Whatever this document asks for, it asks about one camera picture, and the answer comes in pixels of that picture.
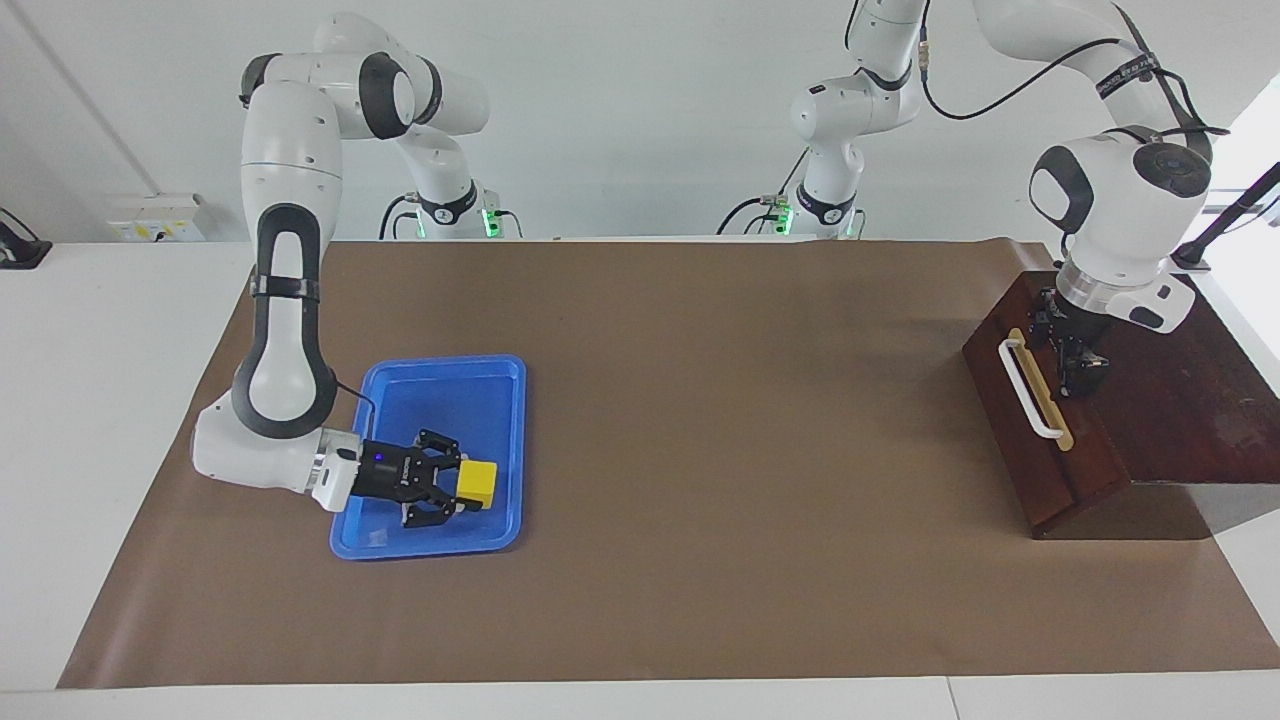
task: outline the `wooden box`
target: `wooden box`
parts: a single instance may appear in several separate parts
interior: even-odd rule
[[[964,346],[1033,537],[1198,539],[1280,509],[1280,400],[1198,292],[1171,334],[1116,322],[1094,347],[1110,375],[1088,397],[1059,397],[1048,343],[1024,356],[1074,445],[1033,432],[1000,346],[1052,284],[1019,275]]]

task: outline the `blue tray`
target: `blue tray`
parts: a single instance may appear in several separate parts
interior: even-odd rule
[[[520,534],[525,457],[525,363],[515,355],[388,360],[365,374],[375,425],[361,401],[352,423],[365,438],[411,445],[421,428],[458,441],[475,460],[498,464],[493,506],[444,525],[404,529],[396,502],[352,497],[333,520],[329,547],[343,560],[422,557],[502,550]],[[440,473],[453,492],[457,470]]]

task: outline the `table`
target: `table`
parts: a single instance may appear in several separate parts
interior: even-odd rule
[[[6,316],[3,327],[5,346],[20,348],[19,352],[33,364],[28,372],[38,370],[42,378],[41,384],[33,384],[27,374],[5,373],[0,379],[4,396],[9,398],[5,413],[0,415],[3,437],[9,439],[6,445],[18,448],[17,452],[6,451],[0,459],[0,482],[6,484],[10,507],[10,523],[0,530],[0,542],[9,548],[26,550],[4,555],[4,577],[22,578],[18,583],[5,583],[3,591],[6,612],[0,620],[0,637],[4,638],[0,644],[6,650],[0,657],[0,674],[5,689],[40,691],[52,687],[97,585],[146,492],[146,482],[138,483],[137,479],[150,478],[159,465],[187,397],[242,288],[250,265],[246,250],[243,246],[218,245],[65,245],[55,249],[38,273],[23,279],[6,277],[0,283],[0,306],[41,309],[38,315],[27,319]],[[192,275],[192,268],[198,268],[198,278]],[[170,338],[172,342],[156,351],[156,337]],[[86,354],[93,354],[99,361],[86,363]],[[155,400],[136,402],[145,392],[152,392]],[[120,407],[129,411],[120,413]],[[49,459],[50,448],[69,447],[69,438],[76,442],[76,452],[93,459],[97,471],[106,480],[86,486],[78,482],[82,473],[77,464]],[[120,452],[122,447],[129,451]],[[58,455],[60,459],[68,454],[59,451]],[[36,477],[44,483],[37,486],[29,480]],[[46,528],[74,530],[42,532]],[[1260,611],[1275,626],[1280,597],[1274,583],[1276,561],[1268,550],[1280,544],[1280,519],[1262,518],[1221,537],[1220,543]],[[499,716],[503,707],[525,706],[524,702],[534,696],[538,700],[531,702],[576,705],[595,701],[623,706],[616,708],[620,712],[617,716],[627,716],[626,707],[631,707],[636,711],[631,716],[639,716],[643,714],[640,705],[631,705],[637,696],[681,700],[687,697],[682,693],[694,692],[718,702],[759,698],[762,696],[748,694],[756,691],[746,688],[763,688],[759,692],[765,696],[777,693],[776,697],[782,698],[780,702],[812,700],[818,705],[795,707],[810,707],[815,716],[820,716],[823,708],[828,714],[835,714],[836,708],[844,714],[850,707],[899,707],[902,716],[952,717],[948,707],[954,688],[960,716],[964,717],[1004,716],[992,712],[1012,715],[1019,707],[1034,708],[1041,717],[1052,717],[1055,710],[1066,714],[1073,705],[1084,708],[1089,702],[1101,702],[1098,698],[1115,697],[1108,693],[1148,698],[1137,706],[1117,701],[1111,707],[1116,712],[1129,712],[1128,716],[1202,716],[1193,712],[1198,702],[1201,707],[1208,703],[1224,716],[1247,717],[1252,711],[1263,717],[1270,716],[1270,711],[1260,708],[1275,705],[1280,676],[1275,673],[1245,673],[831,683],[831,687],[826,687],[826,682],[695,683],[695,691],[681,683],[622,687],[559,684],[545,687],[545,691],[530,691],[527,685],[470,685],[480,688],[475,692],[490,698],[490,702],[470,710],[462,707],[452,716]],[[818,685],[824,689],[815,692]],[[1091,693],[1084,688],[1101,688],[1097,691],[1101,694],[1087,700]],[[380,688],[192,688],[5,694],[0,696],[0,715],[22,714],[24,708],[29,712],[35,707],[73,714],[76,707],[83,707],[78,703],[104,700],[110,700],[110,706],[122,716],[134,710],[160,712],[174,702],[187,707],[207,703],[204,707],[214,710],[246,702],[287,702],[300,710],[320,710],[340,707],[335,698],[347,697],[352,698],[351,702],[385,702],[387,707],[393,707],[406,698],[439,697],[438,691],[434,687],[385,688],[385,692]],[[1053,696],[1053,702],[1042,705],[1028,700],[1047,697],[1044,693]],[[378,700],[370,701],[371,696]],[[859,698],[869,705],[859,706]],[[913,706],[922,698],[938,702],[928,707]],[[1019,705],[1023,701],[1034,705]],[[515,705],[504,705],[507,702]],[[749,706],[744,707],[745,715],[749,715],[748,710],[755,710],[760,716],[769,714],[768,702],[744,705]],[[888,710],[882,711],[884,716],[892,716]],[[1169,714],[1160,715],[1162,711]]]

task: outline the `electrical outlet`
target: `electrical outlet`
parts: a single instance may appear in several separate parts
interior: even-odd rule
[[[209,229],[193,195],[113,197],[106,223],[122,242],[204,242]]]

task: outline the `white wall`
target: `white wall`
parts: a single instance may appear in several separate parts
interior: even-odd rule
[[[1215,150],[1213,182],[1216,187],[1233,192],[1215,193],[1215,202],[1234,202],[1242,188],[1253,184],[1258,177],[1280,161],[1280,77],[1274,79],[1231,126],[1231,135],[1220,140]],[[1187,233],[1192,240],[1216,215],[1201,215]],[[1204,260],[1213,268],[1211,274],[1240,316],[1249,324],[1258,341],[1270,351],[1254,356],[1254,364],[1267,377],[1266,356],[1271,365],[1280,366],[1280,316],[1275,307],[1275,268],[1280,263],[1280,229],[1270,227],[1254,215],[1245,215],[1234,229],[1220,236],[1204,252]],[[1240,333],[1236,328],[1236,338]],[[1280,379],[1268,378],[1280,393]]]
[[[936,5],[940,101],[972,109],[1036,69],[992,51],[968,3]],[[1274,0],[1125,6],[1212,122],[1229,123],[1280,70]],[[22,35],[14,8],[123,151],[92,128],[92,113],[38,42],[13,37]],[[489,87],[493,120],[462,142],[476,176],[532,236],[710,232],[736,201],[776,190],[791,167],[801,149],[787,126],[795,92],[850,69],[841,47],[847,0],[813,0],[804,13],[767,0],[0,0],[0,131],[79,195],[83,214],[93,215],[105,192],[146,190],[147,176],[164,192],[201,193],[220,237],[242,237],[239,73],[257,54],[307,50],[315,23],[337,9],[358,9]],[[1105,127],[1101,102],[1070,70],[972,123],[925,110],[864,142],[868,234],[1051,234],[1024,200],[1028,170],[1048,145]],[[387,200],[411,183],[387,143],[349,143],[346,164],[338,236],[369,237]],[[6,161],[0,199],[26,174]],[[55,238],[96,238],[83,217],[64,219],[49,204],[23,210]]]
[[[45,240],[97,238],[102,234],[101,218],[63,182],[40,152],[22,140],[4,115],[0,115],[0,158],[4,159],[0,205],[33,225],[32,229],[44,234]],[[22,233],[8,218],[5,223]]]

